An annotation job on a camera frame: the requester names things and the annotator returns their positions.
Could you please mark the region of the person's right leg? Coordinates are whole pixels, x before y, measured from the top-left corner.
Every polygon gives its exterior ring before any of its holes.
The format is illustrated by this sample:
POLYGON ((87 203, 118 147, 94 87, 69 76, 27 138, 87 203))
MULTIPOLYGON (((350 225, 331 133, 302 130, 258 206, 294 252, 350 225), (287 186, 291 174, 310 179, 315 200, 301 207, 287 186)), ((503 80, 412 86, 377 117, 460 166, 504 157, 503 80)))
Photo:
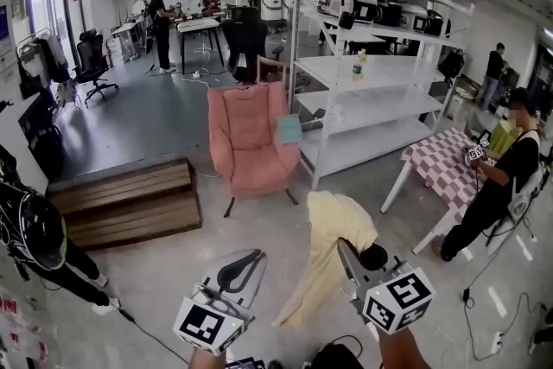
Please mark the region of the person's right leg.
POLYGON ((312 359, 310 369, 364 369, 354 354, 342 344, 327 344, 312 359))

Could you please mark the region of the small chest monitor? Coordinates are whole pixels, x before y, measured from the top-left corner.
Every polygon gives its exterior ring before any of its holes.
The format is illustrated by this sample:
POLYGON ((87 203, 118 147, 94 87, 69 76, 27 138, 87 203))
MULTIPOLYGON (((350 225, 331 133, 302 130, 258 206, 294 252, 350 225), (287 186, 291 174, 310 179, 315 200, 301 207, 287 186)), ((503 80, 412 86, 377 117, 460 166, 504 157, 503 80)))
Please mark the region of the small chest monitor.
POLYGON ((225 369, 266 369, 266 367, 261 359, 254 359, 253 357, 239 360, 227 358, 225 369))

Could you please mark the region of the pink cushioned armchair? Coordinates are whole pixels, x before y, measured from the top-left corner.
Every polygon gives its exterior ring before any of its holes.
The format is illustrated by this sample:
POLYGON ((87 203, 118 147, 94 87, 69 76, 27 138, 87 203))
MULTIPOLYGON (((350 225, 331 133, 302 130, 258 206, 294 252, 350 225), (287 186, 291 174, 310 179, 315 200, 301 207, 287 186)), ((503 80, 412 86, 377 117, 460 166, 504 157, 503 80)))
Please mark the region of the pink cushioned armchair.
POLYGON ((231 196, 224 216, 237 199, 271 193, 285 193, 296 206, 289 181, 301 155, 278 134, 290 116, 283 84, 210 88, 207 103, 210 155, 231 196))

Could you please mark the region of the white folding table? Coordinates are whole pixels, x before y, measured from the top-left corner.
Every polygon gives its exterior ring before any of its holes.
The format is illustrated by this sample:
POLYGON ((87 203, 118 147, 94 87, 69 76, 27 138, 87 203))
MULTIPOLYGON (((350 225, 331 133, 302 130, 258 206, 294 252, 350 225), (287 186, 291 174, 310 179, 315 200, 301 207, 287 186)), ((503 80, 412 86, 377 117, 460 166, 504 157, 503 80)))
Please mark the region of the white folding table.
POLYGON ((404 154, 402 159, 404 166, 380 212, 388 211, 412 171, 415 171, 423 179, 425 186, 433 190, 447 206, 447 212, 412 249, 414 254, 418 254, 434 238, 444 236, 453 226, 461 222, 468 204, 476 195, 478 176, 464 164, 459 154, 441 158, 437 154, 419 156, 412 152, 410 156, 404 154))

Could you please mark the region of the light wooden chair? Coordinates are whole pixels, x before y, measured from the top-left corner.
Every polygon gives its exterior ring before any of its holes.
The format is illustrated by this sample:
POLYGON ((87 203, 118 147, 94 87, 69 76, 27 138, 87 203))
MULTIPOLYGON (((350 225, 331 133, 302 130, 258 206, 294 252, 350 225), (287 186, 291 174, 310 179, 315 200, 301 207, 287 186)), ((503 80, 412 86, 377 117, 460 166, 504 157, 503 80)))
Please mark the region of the light wooden chair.
POLYGON ((286 63, 261 55, 257 57, 257 84, 280 82, 286 88, 288 74, 289 66, 286 63))

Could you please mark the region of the person's left forearm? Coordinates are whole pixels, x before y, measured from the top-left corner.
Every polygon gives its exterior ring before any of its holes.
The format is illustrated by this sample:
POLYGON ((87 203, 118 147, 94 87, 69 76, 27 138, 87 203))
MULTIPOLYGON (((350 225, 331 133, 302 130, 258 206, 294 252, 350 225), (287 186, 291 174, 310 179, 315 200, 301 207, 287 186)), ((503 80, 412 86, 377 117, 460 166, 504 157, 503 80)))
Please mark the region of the person's left forearm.
POLYGON ((195 348, 188 369, 226 369, 226 351, 221 355, 214 355, 203 349, 195 348))

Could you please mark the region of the clothes rack with garments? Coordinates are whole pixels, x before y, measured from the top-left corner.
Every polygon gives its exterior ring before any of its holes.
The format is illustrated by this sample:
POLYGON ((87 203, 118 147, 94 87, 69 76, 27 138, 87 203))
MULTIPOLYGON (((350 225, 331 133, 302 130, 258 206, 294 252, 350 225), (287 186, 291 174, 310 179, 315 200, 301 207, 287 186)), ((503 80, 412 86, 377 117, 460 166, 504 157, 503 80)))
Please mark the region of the clothes rack with garments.
POLYGON ((16 44, 20 90, 26 99, 40 93, 51 104, 63 108, 74 103, 75 81, 58 38, 49 28, 41 29, 16 44))

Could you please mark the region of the cardboard boxes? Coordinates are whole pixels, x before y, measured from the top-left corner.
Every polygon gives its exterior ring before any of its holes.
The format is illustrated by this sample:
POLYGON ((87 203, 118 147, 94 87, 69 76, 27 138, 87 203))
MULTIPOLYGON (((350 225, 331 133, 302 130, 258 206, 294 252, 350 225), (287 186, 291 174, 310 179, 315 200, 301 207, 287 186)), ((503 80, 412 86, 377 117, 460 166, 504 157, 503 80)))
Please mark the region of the cardboard boxes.
POLYGON ((112 37, 105 41, 107 52, 114 67, 124 64, 124 48, 119 37, 112 37))

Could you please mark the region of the glass entrance door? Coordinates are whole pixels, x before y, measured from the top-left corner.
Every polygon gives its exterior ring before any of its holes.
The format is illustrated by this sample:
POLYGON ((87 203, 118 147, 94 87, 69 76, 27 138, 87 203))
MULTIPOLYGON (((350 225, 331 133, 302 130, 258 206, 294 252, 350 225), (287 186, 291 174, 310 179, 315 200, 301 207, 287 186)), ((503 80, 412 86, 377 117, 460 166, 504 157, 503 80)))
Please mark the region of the glass entrance door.
POLYGON ((30 0, 31 28, 49 29, 60 43, 69 70, 80 65, 77 50, 79 36, 84 31, 80 0, 30 0))

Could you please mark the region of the pale yellow cloth garment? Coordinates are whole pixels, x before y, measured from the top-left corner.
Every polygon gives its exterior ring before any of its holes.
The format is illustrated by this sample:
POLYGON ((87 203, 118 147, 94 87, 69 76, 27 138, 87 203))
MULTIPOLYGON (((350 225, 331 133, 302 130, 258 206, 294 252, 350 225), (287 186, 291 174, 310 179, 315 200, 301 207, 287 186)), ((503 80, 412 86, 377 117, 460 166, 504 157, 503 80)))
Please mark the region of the pale yellow cloth garment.
POLYGON ((378 237, 372 217, 348 196, 311 191, 307 208, 308 261, 295 291, 272 322, 275 328, 301 327, 340 289, 346 272, 337 250, 339 239, 349 241, 356 251, 362 252, 378 237))

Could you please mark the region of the teal card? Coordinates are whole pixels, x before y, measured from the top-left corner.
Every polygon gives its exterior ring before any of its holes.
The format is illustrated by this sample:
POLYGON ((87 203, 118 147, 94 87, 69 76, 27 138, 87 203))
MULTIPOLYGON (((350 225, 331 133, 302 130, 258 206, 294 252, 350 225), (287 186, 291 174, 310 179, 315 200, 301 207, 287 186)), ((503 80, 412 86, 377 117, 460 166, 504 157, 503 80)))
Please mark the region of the teal card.
POLYGON ((282 144, 299 143, 302 140, 302 125, 297 114, 277 118, 277 137, 282 144))

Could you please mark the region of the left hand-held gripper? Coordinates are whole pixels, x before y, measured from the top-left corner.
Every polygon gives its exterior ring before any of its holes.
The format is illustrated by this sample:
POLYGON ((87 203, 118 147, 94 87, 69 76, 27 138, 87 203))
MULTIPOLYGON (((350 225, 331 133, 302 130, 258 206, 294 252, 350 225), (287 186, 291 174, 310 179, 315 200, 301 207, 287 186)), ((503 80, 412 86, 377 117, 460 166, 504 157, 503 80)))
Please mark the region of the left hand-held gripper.
POLYGON ((267 256, 259 249, 215 258, 192 295, 183 298, 175 335, 195 348, 221 355, 254 320, 251 305, 266 265, 267 256))

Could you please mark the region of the black mesh office chair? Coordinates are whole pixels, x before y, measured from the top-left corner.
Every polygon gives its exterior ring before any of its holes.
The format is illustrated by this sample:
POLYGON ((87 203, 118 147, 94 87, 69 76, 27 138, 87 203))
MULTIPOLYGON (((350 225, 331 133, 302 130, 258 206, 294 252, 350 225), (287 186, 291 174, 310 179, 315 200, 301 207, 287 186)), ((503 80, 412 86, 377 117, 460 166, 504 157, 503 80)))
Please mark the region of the black mesh office chair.
POLYGON ((86 94, 85 107, 88 107, 90 98, 99 94, 105 99, 103 91, 114 88, 116 91, 119 85, 115 83, 102 83, 102 75, 109 71, 106 56, 103 54, 104 37, 96 29, 90 29, 80 34, 77 52, 79 54, 80 66, 74 68, 75 80, 79 85, 93 84, 93 89, 86 94))

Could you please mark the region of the brown wooden steps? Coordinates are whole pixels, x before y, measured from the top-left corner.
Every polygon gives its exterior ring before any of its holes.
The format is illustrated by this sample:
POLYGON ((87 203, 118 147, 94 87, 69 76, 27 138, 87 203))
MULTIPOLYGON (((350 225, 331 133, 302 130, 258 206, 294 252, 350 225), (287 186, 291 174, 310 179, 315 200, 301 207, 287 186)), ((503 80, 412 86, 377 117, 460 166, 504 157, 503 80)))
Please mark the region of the brown wooden steps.
POLYGON ((58 190, 50 199, 64 217, 68 237, 85 251, 201 227, 194 175, 186 158, 58 190))

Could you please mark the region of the white metal shelf rack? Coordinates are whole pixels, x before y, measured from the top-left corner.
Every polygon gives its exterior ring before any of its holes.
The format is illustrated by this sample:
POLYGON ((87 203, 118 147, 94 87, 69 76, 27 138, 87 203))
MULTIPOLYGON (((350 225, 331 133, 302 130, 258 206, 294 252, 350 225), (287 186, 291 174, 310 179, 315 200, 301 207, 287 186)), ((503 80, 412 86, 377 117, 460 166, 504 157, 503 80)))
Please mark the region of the white metal shelf rack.
MULTIPOLYGON (((463 50, 461 40, 414 32, 401 27, 356 22, 349 30, 339 18, 317 10, 319 0, 295 0, 291 35, 289 85, 307 74, 322 85, 318 92, 289 92, 289 107, 311 114, 323 111, 302 135, 302 164, 311 187, 321 178, 371 161, 430 136, 434 126, 423 114, 439 119, 445 104, 429 95, 432 84, 445 77, 437 69, 443 48, 463 50), (364 48, 363 79, 352 79, 352 65, 364 48)), ((450 0, 425 0, 446 13, 470 16, 450 0)), ((352 12, 353 0, 343 10, 352 12)))

